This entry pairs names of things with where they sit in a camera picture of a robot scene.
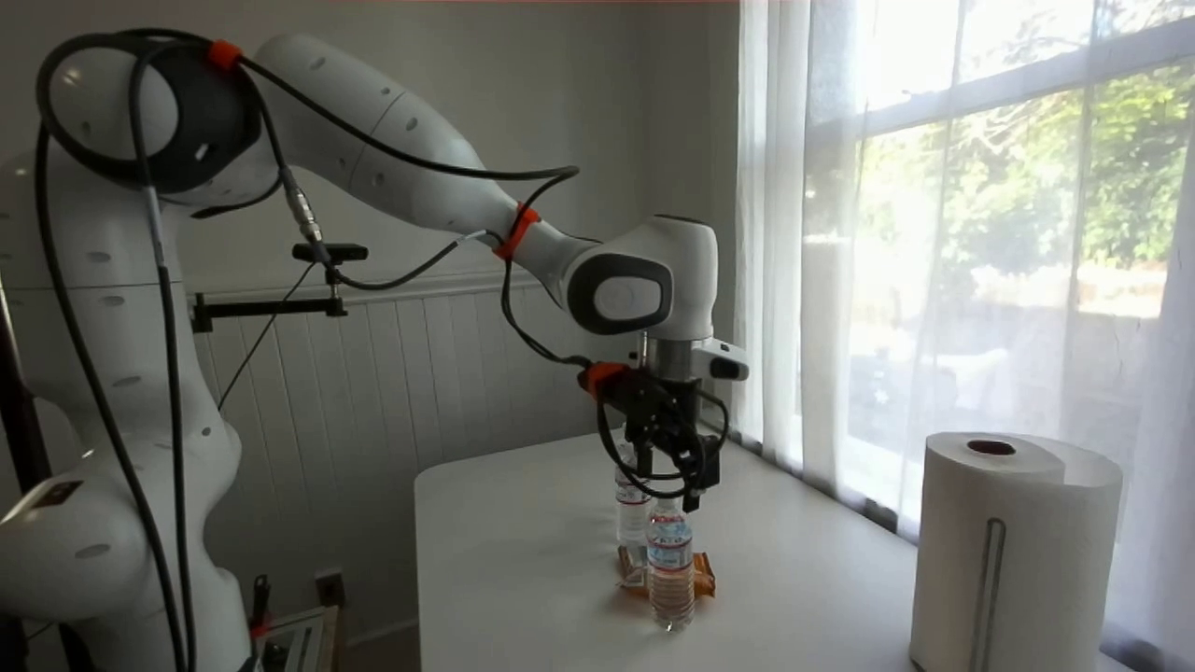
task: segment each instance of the wall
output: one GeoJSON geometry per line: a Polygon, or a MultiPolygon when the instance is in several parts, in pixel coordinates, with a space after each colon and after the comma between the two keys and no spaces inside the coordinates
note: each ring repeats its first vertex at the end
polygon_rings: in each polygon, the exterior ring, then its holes
{"type": "MultiPolygon", "coordinates": [[[[264,32],[299,29],[419,88],[490,164],[584,164],[584,181],[541,200],[574,237],[606,240],[647,213],[719,219],[719,4],[38,0],[3,4],[0,14],[0,157],[32,147],[35,106],[24,92],[38,60],[73,32],[162,22],[261,44],[264,32]]],[[[378,265],[363,273],[410,270],[444,244],[319,181],[308,185],[332,240],[373,246],[378,265]]],[[[291,240],[279,200],[201,224],[184,244],[190,289],[212,299],[279,294],[299,273],[291,240]]],[[[352,640],[410,625],[414,475],[591,431],[573,375],[540,361],[503,329],[496,270],[487,251],[466,251],[414,291],[354,299],[352,319],[289,319],[258,352],[227,403],[248,461],[210,544],[242,582],[268,571],[279,614],[311,605],[314,571],[340,568],[352,640]]],[[[516,289],[528,325],[562,352],[628,346],[574,332],[530,281],[516,289]]],[[[216,391],[258,325],[201,335],[216,391]]]]}

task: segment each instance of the table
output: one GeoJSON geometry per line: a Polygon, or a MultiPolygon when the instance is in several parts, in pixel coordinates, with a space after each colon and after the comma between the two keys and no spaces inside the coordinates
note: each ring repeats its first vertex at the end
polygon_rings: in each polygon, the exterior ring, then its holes
{"type": "Polygon", "coordinates": [[[695,514],[719,597],[662,635],[622,594],[597,437],[444,462],[414,483],[424,672],[902,672],[917,550],[725,449],[695,514]]]}

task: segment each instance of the water bottle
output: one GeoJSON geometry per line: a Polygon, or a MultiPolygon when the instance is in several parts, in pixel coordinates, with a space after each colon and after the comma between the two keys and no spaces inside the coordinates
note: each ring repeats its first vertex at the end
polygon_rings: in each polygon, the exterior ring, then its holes
{"type": "MultiPolygon", "coordinates": [[[[628,467],[634,467],[634,449],[622,443],[622,461],[628,467]]],[[[617,524],[617,540],[622,540],[622,577],[633,589],[647,585],[647,494],[634,488],[625,470],[617,470],[617,507],[622,507],[622,524],[617,524]]]]}
{"type": "Polygon", "coordinates": [[[647,514],[647,594],[665,631],[695,616],[695,534],[676,502],[659,502],[647,514]]]}

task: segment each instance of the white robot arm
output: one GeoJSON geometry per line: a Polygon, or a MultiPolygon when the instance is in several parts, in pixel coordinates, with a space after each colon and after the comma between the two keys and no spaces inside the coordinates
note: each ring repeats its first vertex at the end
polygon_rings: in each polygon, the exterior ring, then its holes
{"type": "Polygon", "coordinates": [[[684,488],[669,497],[695,507],[719,485],[700,386],[749,368],[714,341],[719,244],[706,224],[659,219],[579,244],[487,181],[425,100],[311,37],[276,37],[258,60],[169,29],[80,37],[49,56],[38,106],[38,164],[20,159],[0,181],[0,246],[32,265],[0,273],[27,305],[32,387],[62,403],[93,451],[3,514],[0,614],[80,625],[100,672],[174,668],[174,602],[190,614],[184,668],[248,661],[240,589],[201,544],[240,437],[195,358],[175,233],[279,184],[330,281],[349,281],[289,159],[409,224],[487,227],[496,254],[530,270],[584,329],[647,332],[647,361],[584,361],[584,386],[628,416],[640,456],[673,456],[684,488]],[[147,329],[164,312],[174,346],[147,329]],[[84,335],[90,358],[80,365],[68,352],[84,335]],[[174,456],[189,461],[184,502],[174,456]],[[149,526],[184,544],[164,550],[149,526]]]}

